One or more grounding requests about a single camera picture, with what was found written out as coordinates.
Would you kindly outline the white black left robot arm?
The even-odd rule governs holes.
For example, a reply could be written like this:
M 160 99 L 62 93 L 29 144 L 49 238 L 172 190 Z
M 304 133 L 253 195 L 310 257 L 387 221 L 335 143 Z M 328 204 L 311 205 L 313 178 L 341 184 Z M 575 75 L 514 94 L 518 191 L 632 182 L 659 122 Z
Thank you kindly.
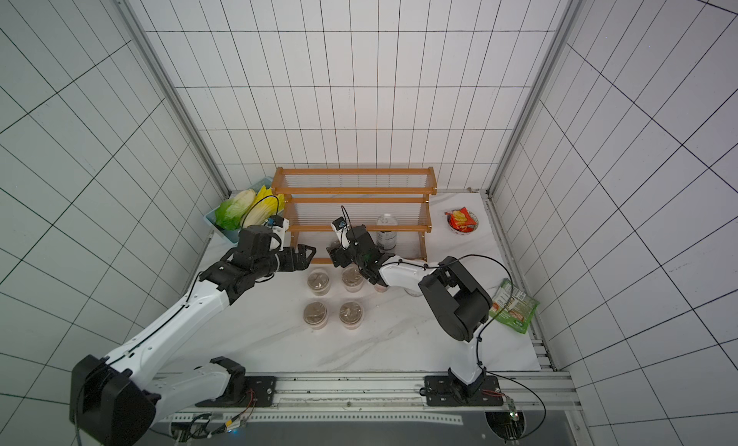
M 73 368 L 69 418 L 75 434 L 104 445 L 133 445 L 161 419 L 202 402 L 249 405 L 245 369 L 225 357 L 158 380 L 173 354 L 244 292 L 278 272 L 304 271 L 312 246 L 284 243 L 286 223 L 250 226 L 235 247 L 201 271 L 190 291 L 143 331 L 107 356 L 88 355 Z

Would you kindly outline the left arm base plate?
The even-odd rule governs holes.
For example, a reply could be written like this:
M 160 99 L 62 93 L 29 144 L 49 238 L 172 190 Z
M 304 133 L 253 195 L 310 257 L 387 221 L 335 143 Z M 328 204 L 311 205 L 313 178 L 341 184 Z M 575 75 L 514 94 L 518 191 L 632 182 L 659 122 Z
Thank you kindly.
M 246 409 L 248 406 L 269 408 L 273 404 L 276 382 L 273 376 L 234 376 L 225 392 L 214 400 L 196 404 L 198 408 Z

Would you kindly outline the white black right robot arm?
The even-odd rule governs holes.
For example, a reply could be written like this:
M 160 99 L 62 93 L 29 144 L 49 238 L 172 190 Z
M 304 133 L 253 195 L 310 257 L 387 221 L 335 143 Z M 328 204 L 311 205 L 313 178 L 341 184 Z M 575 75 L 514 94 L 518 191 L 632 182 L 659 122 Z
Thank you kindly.
M 456 340 L 449 377 L 457 388 L 477 390 L 484 381 L 477 343 L 488 323 L 493 300 L 472 273 L 454 257 L 438 265 L 408 261 L 376 246 L 366 227 L 351 226 L 340 217 L 332 223 L 336 244 L 327 249 L 335 266 L 355 265 L 374 286 L 419 292 L 441 329 Z

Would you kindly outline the yellow label seed jar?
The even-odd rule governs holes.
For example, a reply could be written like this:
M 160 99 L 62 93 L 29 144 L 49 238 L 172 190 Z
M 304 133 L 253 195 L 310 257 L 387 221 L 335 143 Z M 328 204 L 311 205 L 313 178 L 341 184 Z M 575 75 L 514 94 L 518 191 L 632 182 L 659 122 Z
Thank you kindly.
M 317 268 L 309 273 L 307 284 L 315 296 L 324 296 L 331 289 L 332 278 L 325 269 Z

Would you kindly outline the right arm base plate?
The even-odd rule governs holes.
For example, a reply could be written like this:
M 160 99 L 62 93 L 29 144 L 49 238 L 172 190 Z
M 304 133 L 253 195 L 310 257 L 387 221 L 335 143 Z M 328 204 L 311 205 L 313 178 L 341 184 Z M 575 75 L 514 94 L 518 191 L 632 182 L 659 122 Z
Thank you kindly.
M 472 384 L 461 382 L 453 374 L 426 376 L 419 394 L 429 407 L 501 407 L 505 395 L 500 390 L 498 379 L 484 374 Z

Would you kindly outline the red label seed jar top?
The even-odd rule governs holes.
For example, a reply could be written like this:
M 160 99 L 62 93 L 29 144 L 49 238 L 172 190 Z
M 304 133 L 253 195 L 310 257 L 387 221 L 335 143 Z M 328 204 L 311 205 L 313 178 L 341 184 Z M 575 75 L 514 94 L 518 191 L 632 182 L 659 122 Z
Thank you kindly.
M 355 265 L 343 270 L 341 280 L 344 288 L 350 293 L 361 291 L 365 282 L 365 278 L 362 276 L 361 271 L 359 271 Z

